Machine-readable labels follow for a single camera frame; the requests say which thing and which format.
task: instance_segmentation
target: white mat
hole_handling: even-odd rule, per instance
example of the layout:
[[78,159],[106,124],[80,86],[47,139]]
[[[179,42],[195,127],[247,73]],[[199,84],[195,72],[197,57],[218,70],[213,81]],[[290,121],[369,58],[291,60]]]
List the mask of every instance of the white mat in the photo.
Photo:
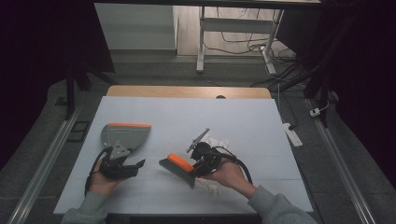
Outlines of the white mat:
[[100,132],[109,122],[152,126],[147,141],[124,163],[146,159],[146,164],[136,177],[117,187],[107,203],[110,213],[255,213],[236,191],[218,185],[214,192],[205,180],[190,189],[159,165],[171,152],[189,160],[186,149],[205,128],[210,128],[211,137],[230,142],[228,149],[247,165],[256,186],[283,193],[292,204],[313,211],[274,100],[104,97],[54,213],[80,206],[86,177],[104,148]]

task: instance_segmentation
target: table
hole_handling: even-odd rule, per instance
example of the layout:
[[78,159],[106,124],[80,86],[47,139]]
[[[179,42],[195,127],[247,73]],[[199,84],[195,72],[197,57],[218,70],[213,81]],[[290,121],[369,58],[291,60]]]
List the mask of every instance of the table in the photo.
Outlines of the table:
[[271,99],[265,88],[186,87],[186,86],[111,86],[106,96],[134,97],[189,97],[216,98],[222,95],[232,99]]
[[[254,215],[247,200],[217,182],[197,180],[194,189],[164,170],[158,161],[169,153],[185,160],[195,135],[230,141],[228,149],[243,161],[255,185],[285,194],[291,203],[313,211],[275,101],[267,89],[220,87],[113,86],[102,99],[64,192],[55,208],[62,214],[83,200],[87,170],[101,148],[100,132],[112,121],[152,125],[147,141],[126,164],[146,159],[145,166],[117,187],[106,209],[132,216]],[[217,194],[209,186],[216,185]]]

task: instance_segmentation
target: white device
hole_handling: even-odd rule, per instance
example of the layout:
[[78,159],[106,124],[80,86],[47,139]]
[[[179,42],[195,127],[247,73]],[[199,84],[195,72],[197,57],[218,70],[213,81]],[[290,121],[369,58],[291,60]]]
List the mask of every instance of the white device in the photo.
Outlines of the white device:
[[288,135],[289,140],[293,144],[294,147],[300,147],[303,145],[303,142],[298,137],[297,133],[294,130],[289,130],[290,124],[284,123],[283,128],[285,129],[286,134]]

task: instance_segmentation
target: forearm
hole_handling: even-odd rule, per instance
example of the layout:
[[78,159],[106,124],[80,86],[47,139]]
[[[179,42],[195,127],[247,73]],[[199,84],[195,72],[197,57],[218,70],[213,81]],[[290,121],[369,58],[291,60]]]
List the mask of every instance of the forearm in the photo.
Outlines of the forearm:
[[64,214],[62,223],[104,223],[106,201],[105,195],[89,191],[80,208],[71,208]]
[[259,186],[248,204],[262,217],[262,223],[317,223],[303,210],[293,206],[283,194],[274,195]]

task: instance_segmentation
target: white panel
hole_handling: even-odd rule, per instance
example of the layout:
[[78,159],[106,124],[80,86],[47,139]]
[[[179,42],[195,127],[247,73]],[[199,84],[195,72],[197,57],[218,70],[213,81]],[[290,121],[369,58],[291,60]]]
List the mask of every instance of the white panel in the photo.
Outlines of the white panel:
[[176,49],[172,6],[95,3],[109,49]]

